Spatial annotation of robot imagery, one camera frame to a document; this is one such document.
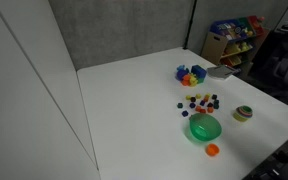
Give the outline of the small orange bowl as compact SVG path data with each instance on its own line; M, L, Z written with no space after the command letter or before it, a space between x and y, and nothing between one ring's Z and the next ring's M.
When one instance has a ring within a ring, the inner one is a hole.
M216 144L209 144L206 147L206 153L209 156L216 156L219 152L220 152L220 149Z

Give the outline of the stack of colourful small bowls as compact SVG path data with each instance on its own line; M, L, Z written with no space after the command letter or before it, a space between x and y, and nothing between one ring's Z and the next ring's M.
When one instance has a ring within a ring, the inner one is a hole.
M237 107L235 112L233 113L233 117L240 122L245 122L252 116L253 116L252 108L246 105Z

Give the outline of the large green plastic bowl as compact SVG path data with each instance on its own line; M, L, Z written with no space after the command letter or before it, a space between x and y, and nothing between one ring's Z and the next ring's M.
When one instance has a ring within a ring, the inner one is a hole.
M191 134L203 142L212 141L222 133L222 126L219 121L209 114L196 113L191 115L189 128Z

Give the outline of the dark teal small cube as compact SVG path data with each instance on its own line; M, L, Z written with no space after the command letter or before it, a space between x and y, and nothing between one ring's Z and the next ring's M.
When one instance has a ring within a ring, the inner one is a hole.
M219 109L219 100L214 100L213 107L214 109Z

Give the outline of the wooden toy bin shelf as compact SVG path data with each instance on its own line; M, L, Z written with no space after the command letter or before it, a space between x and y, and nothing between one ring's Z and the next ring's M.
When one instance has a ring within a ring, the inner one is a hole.
M250 65L269 33L264 20L252 15L213 22L201 56L215 65Z

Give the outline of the blue small cube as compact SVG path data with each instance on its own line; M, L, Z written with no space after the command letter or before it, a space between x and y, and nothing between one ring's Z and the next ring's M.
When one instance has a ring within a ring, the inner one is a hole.
M182 116L183 116L183 117L188 116L188 114L189 114L189 113L188 113L187 111L183 111L183 112L182 112Z

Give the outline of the black vertical pole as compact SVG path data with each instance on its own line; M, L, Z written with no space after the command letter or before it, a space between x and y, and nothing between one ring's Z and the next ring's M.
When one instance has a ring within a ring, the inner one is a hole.
M194 15L195 15L195 11L196 11L197 1L198 0L194 0L193 1L192 10L191 10L190 19L189 19L188 28L187 28L187 33L186 33L185 41L184 41L184 44L183 44L183 49L184 50L188 49L188 41L189 41L189 37L190 37L192 24L193 24L193 21L194 21Z

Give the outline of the dark green small cube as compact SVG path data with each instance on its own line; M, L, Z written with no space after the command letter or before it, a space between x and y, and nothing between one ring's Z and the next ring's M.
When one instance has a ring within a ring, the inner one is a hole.
M183 108L183 104L182 103L178 103L177 104L177 108Z

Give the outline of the orange small cube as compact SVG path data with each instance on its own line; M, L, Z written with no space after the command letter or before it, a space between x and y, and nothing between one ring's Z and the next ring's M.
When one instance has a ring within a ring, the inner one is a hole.
M208 113L213 113L214 112L214 108L213 107L208 107L207 108L207 112Z

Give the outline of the grey flat box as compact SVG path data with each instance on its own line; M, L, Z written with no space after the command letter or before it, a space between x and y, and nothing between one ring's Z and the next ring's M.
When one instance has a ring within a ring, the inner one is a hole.
M228 77L236 73L238 73L237 69L234 69L233 67L230 67L227 65L220 65L220 66L210 67L207 69L207 75L210 78L221 79L221 80L226 80Z

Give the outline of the pile of colourful interlocking blocks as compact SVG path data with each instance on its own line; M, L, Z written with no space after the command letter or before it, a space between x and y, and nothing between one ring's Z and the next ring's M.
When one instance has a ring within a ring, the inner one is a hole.
M206 75L207 71L199 65L193 65L191 68L180 65L177 67L175 78L183 86L195 87L204 82Z

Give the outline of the yellow small cube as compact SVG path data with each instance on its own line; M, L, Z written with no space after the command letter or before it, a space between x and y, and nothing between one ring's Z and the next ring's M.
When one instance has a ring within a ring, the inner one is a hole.
M191 96L190 96L190 95L186 95L186 96L185 96L185 99L186 99L186 100L190 100L190 99L191 99Z

